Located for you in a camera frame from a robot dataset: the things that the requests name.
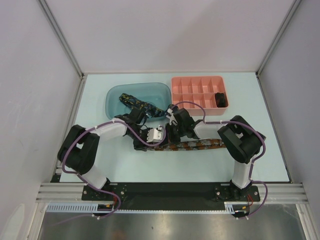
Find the corner aluminium post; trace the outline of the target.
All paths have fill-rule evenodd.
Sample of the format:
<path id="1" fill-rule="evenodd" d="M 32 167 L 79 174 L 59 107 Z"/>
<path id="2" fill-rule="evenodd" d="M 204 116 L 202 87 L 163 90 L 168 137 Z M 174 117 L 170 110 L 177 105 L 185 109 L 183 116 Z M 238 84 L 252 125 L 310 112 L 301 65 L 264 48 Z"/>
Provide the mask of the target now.
<path id="1" fill-rule="evenodd" d="M 43 14 L 45 15 L 53 33 L 57 37 L 57 40 L 62 47 L 64 53 L 66 54 L 66 57 L 68 58 L 69 62 L 71 63 L 72 68 L 76 72 L 77 76 L 82 79 L 84 77 L 84 73 L 81 70 L 81 67 L 72 51 L 71 46 L 69 45 L 56 17 L 54 16 L 49 4 L 46 0 L 37 0 L 37 3 L 39 4 Z"/>
<path id="2" fill-rule="evenodd" d="M 274 38 L 271 41 L 270 46 L 268 47 L 261 63 L 259 64 L 255 74 L 256 77 L 259 78 L 262 74 L 264 68 L 266 67 L 269 59 L 271 58 L 272 54 L 274 53 L 277 45 L 280 43 L 282 37 L 284 36 L 289 24 L 291 23 L 292 19 L 294 18 L 296 12 L 298 11 L 300 5 L 303 3 L 303 0 L 294 0 L 289 7 L 288 12 L 286 13 L 283 21 L 281 22 Z"/>

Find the left corner aluminium post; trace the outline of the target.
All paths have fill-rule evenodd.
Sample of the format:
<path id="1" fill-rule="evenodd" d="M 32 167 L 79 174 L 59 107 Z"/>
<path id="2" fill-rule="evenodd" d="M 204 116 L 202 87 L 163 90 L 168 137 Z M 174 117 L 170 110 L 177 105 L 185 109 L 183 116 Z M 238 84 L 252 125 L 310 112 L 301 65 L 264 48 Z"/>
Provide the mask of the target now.
<path id="1" fill-rule="evenodd" d="M 56 17 L 54 16 L 49 4 L 46 0 L 37 0 L 37 3 L 39 4 L 43 14 L 45 15 L 53 33 L 57 37 L 57 40 L 62 47 L 64 53 L 66 54 L 66 57 L 68 58 L 69 62 L 71 63 L 72 68 L 76 72 L 77 76 L 82 79 L 84 77 L 84 73 L 81 70 L 81 67 L 72 51 L 71 46 L 69 45 Z"/>

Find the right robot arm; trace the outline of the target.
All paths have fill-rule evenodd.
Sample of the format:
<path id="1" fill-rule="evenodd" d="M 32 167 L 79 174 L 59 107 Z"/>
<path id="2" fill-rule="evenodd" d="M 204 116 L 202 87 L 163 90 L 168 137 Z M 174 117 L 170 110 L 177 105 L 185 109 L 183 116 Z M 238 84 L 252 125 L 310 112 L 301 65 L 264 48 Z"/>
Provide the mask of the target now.
<path id="1" fill-rule="evenodd" d="M 230 194 L 237 201 L 247 197 L 254 163 L 266 152 L 266 137 L 240 115 L 229 121 L 205 121 L 204 118 L 195 121 L 186 109 L 176 106 L 169 108 L 167 115 L 167 143 L 197 150 L 225 147 L 234 159 Z"/>

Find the aluminium frame rail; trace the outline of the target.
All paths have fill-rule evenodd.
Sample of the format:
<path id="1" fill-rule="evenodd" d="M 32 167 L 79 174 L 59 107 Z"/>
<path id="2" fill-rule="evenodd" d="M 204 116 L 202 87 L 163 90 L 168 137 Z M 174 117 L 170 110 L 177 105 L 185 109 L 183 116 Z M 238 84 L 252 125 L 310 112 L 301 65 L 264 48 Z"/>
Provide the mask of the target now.
<path id="1" fill-rule="evenodd" d="M 308 198 L 301 183 L 267 183 L 267 204 L 307 204 Z M 83 183 L 42 183 L 35 201 L 37 203 L 79 203 Z"/>

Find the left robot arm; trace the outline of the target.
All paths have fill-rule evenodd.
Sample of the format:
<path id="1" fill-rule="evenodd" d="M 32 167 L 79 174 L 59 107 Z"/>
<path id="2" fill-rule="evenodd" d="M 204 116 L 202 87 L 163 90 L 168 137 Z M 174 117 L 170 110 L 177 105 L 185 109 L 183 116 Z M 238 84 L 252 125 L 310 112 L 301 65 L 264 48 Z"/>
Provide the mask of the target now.
<path id="1" fill-rule="evenodd" d="M 101 139 L 108 141 L 125 135 L 139 139 L 140 123 L 146 118 L 143 110 L 134 107 L 130 113 L 117 115 L 91 128 L 73 125 L 57 154 L 62 171 L 76 175 L 84 183 L 93 186 L 93 194 L 98 199 L 107 199 L 111 193 L 108 186 L 110 180 L 95 164 L 99 143 Z"/>

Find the teal plastic bin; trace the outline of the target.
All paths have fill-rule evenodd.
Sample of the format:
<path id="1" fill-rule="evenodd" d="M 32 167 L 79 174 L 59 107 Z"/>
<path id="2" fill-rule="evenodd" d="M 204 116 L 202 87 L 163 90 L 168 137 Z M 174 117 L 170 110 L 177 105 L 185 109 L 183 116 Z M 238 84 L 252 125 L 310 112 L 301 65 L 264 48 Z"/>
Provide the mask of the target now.
<path id="1" fill-rule="evenodd" d="M 131 109 L 119 100 L 119 96 L 126 93 L 137 99 L 153 104 L 156 107 L 167 110 L 172 104 L 170 88 L 160 82 L 132 83 L 112 87 L 106 94 L 105 114 L 111 119 L 117 115 L 129 114 Z M 149 119 L 163 119 L 164 117 L 155 117 Z"/>

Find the orange floral tie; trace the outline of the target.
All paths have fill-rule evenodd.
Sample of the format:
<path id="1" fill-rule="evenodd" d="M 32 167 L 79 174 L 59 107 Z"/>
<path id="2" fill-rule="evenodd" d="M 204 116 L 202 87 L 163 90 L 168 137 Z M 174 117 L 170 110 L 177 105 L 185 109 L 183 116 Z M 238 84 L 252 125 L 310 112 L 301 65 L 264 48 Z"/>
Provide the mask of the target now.
<path id="1" fill-rule="evenodd" d="M 226 145 L 221 139 L 198 139 L 183 142 L 170 142 L 164 145 L 148 147 L 148 151 L 198 151 L 224 149 Z"/>

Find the right corner aluminium post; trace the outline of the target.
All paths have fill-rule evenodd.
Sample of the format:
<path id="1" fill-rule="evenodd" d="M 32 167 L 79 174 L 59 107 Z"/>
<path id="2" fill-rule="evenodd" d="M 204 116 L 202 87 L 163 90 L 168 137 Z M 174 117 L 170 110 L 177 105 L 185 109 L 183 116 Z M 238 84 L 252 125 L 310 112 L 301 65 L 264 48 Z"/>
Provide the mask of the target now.
<path id="1" fill-rule="evenodd" d="M 272 54 L 274 53 L 277 45 L 280 43 L 282 37 L 284 36 L 289 24 L 291 23 L 292 19 L 294 18 L 296 12 L 298 11 L 300 5 L 303 3 L 303 0 L 294 0 L 289 7 L 288 12 L 286 13 L 283 21 L 281 22 L 274 38 L 271 41 L 270 46 L 268 47 L 261 63 L 259 64 L 255 74 L 256 77 L 259 78 L 262 74 L 264 68 L 266 67 L 269 59 L 271 58 Z"/>

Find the pink compartment organizer tray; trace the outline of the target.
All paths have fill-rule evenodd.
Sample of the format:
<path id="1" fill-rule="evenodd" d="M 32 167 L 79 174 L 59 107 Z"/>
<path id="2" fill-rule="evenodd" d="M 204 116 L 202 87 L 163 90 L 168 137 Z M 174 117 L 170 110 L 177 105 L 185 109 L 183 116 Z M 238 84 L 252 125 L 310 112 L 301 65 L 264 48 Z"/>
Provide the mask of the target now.
<path id="1" fill-rule="evenodd" d="M 215 93 L 225 93 L 227 107 L 217 107 Z M 191 116 L 221 116 L 229 107 L 224 79 L 213 76 L 176 76 L 171 79 L 171 101 Z"/>

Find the rolled dark tie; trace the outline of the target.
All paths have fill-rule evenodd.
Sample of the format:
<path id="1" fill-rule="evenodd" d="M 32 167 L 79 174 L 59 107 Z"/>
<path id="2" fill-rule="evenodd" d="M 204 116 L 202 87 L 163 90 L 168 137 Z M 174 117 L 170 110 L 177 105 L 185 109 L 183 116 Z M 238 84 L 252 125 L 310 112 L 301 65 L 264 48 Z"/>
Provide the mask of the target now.
<path id="1" fill-rule="evenodd" d="M 218 108 L 226 108 L 228 106 L 228 100 L 225 93 L 217 92 L 214 94 L 214 98 Z"/>

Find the navy yellow patterned tie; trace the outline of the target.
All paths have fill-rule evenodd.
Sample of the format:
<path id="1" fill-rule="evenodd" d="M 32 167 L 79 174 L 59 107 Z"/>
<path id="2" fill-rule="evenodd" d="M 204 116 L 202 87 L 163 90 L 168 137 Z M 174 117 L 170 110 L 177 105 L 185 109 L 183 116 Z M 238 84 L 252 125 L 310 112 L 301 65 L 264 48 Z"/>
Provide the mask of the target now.
<path id="1" fill-rule="evenodd" d="M 160 109 L 151 103 L 142 101 L 127 93 L 122 93 L 118 99 L 122 104 L 131 110 L 136 108 L 143 111 L 148 118 L 161 118 L 167 115 L 166 110 Z"/>

